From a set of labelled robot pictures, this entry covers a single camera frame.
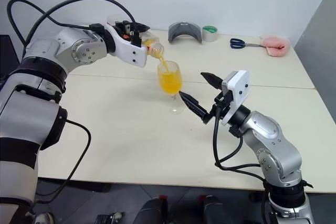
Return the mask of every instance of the pink sponge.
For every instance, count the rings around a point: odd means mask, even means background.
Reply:
[[[266,47],[269,55],[281,57],[287,53],[289,49],[289,41],[277,37],[268,37],[261,41],[261,45]]]

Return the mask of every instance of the glass base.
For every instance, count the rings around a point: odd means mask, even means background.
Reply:
[[[181,97],[178,94],[171,96],[171,105],[169,108],[169,112],[172,114],[180,114],[184,110],[184,103]]]

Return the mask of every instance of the scissors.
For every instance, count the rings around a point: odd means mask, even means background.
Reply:
[[[243,41],[241,39],[236,39],[236,38],[232,38],[230,40],[230,46],[233,49],[240,49],[240,48],[244,48],[244,47],[264,47],[264,46],[259,45],[259,44],[245,43],[245,41]]]

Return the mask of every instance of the blue scissor handle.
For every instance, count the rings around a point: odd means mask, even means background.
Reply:
[[[233,49],[240,49],[245,47],[245,41],[241,39],[232,38],[230,40],[230,46]]]
[[[232,38],[230,40],[230,43],[235,43],[235,44],[245,44],[245,41],[241,40],[241,39],[236,39],[236,38]]]
[[[240,48],[244,48],[245,47],[245,44],[235,44],[235,43],[231,43],[230,44],[231,48],[233,49],[240,49]]]

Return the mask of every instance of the roll of tape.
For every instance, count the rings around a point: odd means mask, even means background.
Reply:
[[[218,29],[214,26],[204,26],[202,28],[202,39],[206,42],[212,42],[217,39]]]

